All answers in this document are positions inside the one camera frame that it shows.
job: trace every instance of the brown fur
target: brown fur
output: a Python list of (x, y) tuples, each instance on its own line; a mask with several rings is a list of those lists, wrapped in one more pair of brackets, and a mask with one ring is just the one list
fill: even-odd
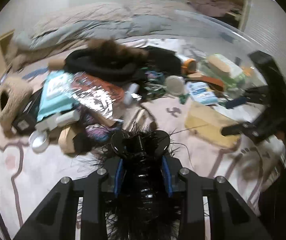
[(100, 64), (115, 65), (123, 67), (127, 63), (141, 65), (147, 61), (148, 52), (139, 48), (130, 48), (116, 43), (114, 40), (90, 39), (88, 48), (91, 50), (91, 57)]

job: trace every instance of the plush toy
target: plush toy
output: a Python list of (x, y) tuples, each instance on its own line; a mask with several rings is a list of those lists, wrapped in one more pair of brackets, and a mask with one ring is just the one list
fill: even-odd
[(19, 76), (10, 76), (0, 86), (0, 125), (10, 131), (20, 108), (33, 93), (33, 87)]

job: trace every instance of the black ring-shaped cushion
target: black ring-shaped cushion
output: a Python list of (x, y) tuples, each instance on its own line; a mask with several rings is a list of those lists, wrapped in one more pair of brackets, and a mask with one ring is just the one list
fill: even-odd
[(65, 59), (64, 70), (70, 73), (86, 72), (91, 76), (105, 81), (127, 81), (132, 78), (137, 69), (134, 63), (128, 63), (122, 68), (112, 69), (99, 66), (91, 60), (91, 50), (80, 49), (73, 51)]

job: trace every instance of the clutter of items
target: clutter of items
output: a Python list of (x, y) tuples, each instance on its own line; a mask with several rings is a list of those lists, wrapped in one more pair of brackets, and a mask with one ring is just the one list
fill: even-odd
[[(248, 90), (257, 70), (243, 66), (239, 58), (233, 60), (201, 51), (190, 58), (159, 46), (131, 48), (113, 40), (90, 39), (87, 49), (50, 60), (50, 73), (35, 93), (27, 81), (7, 77), (0, 86), (0, 125), (5, 132), (14, 128), (19, 135), (30, 135), (34, 152), (43, 152), (54, 140), (65, 154), (83, 153), (105, 145), (113, 131), (121, 130), (127, 109), (165, 96), (177, 97), (181, 104), (191, 98), (185, 127), (195, 136), (230, 148), (244, 131), (223, 136), (222, 128), (238, 122), (211, 106), (233, 108), (251, 102), (252, 93), (263, 94)], [(240, 100), (245, 93), (249, 93), (246, 100)], [(268, 106), (268, 100), (258, 103)], [(250, 128), (255, 137), (255, 127)], [(256, 142), (276, 128), (262, 131)]]

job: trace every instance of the transparent plastic sheet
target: transparent plastic sheet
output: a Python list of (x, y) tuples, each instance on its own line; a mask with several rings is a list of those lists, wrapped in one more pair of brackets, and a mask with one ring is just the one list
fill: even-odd
[(121, 121), (125, 111), (124, 90), (86, 73), (69, 74), (62, 92), (105, 119)]

